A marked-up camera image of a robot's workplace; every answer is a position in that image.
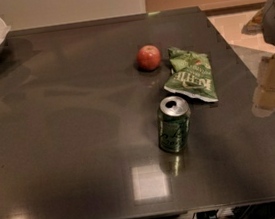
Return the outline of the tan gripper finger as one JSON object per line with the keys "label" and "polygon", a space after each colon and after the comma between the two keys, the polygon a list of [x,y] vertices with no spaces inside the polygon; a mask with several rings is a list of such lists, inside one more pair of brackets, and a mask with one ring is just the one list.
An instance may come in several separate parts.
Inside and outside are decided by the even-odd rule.
{"label": "tan gripper finger", "polygon": [[275,112],[275,53],[261,59],[256,79],[251,110],[256,117],[268,117]]}

